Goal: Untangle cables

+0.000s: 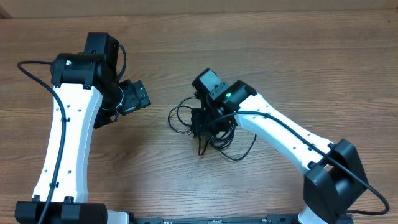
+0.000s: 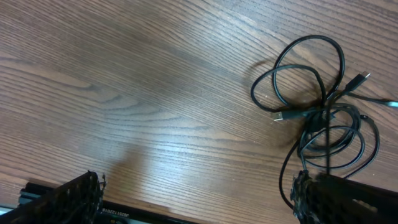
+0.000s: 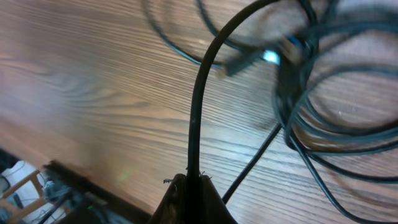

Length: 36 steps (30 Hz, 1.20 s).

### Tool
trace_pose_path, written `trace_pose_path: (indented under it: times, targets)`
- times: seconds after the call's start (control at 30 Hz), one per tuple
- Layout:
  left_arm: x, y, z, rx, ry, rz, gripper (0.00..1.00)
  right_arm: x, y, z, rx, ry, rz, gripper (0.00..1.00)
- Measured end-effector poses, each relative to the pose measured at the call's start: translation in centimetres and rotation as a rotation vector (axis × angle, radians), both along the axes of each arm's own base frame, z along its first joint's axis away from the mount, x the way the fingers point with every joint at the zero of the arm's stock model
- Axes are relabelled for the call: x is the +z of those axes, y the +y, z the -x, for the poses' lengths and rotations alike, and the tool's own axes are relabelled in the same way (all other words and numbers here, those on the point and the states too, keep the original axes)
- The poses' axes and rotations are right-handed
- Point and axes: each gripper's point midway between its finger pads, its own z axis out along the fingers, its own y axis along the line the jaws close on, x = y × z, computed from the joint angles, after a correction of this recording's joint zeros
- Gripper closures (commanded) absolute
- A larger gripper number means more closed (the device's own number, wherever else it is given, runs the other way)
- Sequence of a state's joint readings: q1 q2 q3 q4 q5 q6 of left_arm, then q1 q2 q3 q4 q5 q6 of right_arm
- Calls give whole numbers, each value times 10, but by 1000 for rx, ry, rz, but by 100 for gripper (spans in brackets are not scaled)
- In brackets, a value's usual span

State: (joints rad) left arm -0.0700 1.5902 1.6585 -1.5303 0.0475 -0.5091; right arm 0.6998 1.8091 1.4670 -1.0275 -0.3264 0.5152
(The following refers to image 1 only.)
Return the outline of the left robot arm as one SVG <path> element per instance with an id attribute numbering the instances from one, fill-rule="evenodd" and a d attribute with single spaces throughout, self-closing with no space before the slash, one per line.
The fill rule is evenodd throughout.
<path id="1" fill-rule="evenodd" d="M 49 63 L 53 119 L 43 169 L 29 201 L 16 204 L 19 223 L 134 223 L 131 212 L 88 202 L 87 167 L 93 131 L 145 108 L 141 81 L 123 80 L 124 47 L 105 32 L 90 32 L 77 54 Z"/>

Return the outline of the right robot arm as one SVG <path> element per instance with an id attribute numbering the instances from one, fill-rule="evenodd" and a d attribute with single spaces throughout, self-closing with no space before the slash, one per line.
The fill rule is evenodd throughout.
<path id="1" fill-rule="evenodd" d="M 192 83 L 202 107 L 192 111 L 194 135 L 216 135 L 234 126 L 254 133 L 286 157 L 304 179 L 305 208 L 274 223 L 352 223 L 348 209 L 367 181 L 355 146 L 317 136 L 273 108 L 247 83 L 229 85 L 207 68 Z"/>

